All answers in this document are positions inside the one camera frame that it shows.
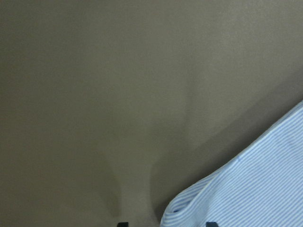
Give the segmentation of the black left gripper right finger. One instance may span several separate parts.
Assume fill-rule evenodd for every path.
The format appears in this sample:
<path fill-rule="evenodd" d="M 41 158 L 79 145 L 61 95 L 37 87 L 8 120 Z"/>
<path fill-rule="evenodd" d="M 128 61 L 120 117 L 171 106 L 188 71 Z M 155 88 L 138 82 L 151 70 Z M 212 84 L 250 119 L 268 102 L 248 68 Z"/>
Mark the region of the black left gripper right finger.
<path fill-rule="evenodd" d="M 205 226 L 206 227 L 216 227 L 216 222 L 206 222 Z"/>

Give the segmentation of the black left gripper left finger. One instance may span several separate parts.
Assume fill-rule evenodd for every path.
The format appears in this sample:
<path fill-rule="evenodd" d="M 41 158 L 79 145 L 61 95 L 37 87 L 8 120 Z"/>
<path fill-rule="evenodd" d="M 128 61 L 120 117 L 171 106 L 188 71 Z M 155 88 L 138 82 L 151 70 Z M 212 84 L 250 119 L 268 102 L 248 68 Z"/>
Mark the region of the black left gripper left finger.
<path fill-rule="evenodd" d="M 129 223 L 128 222 L 119 222 L 117 224 L 117 227 L 129 227 Z"/>

